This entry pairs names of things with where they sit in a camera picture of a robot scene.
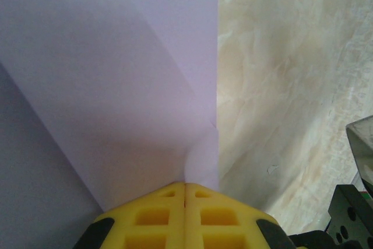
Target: yellow plastic object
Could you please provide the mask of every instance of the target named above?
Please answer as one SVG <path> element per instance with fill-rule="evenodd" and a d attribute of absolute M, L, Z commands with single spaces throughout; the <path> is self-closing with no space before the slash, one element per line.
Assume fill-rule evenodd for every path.
<path fill-rule="evenodd" d="M 258 219 L 277 224 L 201 185 L 174 183 L 100 215 L 90 227 L 111 222 L 106 232 L 87 230 L 74 249 L 270 249 Z"/>

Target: beige marble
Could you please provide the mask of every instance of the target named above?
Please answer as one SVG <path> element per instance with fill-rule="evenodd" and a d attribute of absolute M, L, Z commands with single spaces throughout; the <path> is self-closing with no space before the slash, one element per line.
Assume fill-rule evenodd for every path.
<path fill-rule="evenodd" d="M 373 114 L 373 0 L 219 0 L 221 191 L 287 231 L 321 229 Z"/>

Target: marble wall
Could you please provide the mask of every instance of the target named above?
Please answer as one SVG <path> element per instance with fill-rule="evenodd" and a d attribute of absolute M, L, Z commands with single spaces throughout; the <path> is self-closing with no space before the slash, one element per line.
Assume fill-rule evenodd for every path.
<path fill-rule="evenodd" d="M 373 0 L 219 0 L 223 193 L 288 234 L 321 229 L 355 167 L 345 125 L 373 114 Z"/>

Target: gray metal object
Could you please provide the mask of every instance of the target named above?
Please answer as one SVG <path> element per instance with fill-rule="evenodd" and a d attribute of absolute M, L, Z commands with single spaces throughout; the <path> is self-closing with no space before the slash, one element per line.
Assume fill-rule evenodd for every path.
<path fill-rule="evenodd" d="M 347 125 L 346 132 L 363 184 L 373 197 L 373 116 Z"/>

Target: marble surface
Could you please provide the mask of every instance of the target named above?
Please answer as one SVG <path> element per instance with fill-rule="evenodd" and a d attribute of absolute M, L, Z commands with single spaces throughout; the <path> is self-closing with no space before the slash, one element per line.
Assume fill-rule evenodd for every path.
<path fill-rule="evenodd" d="M 220 188 L 288 234 L 323 229 L 373 114 L 373 0 L 219 0 Z"/>

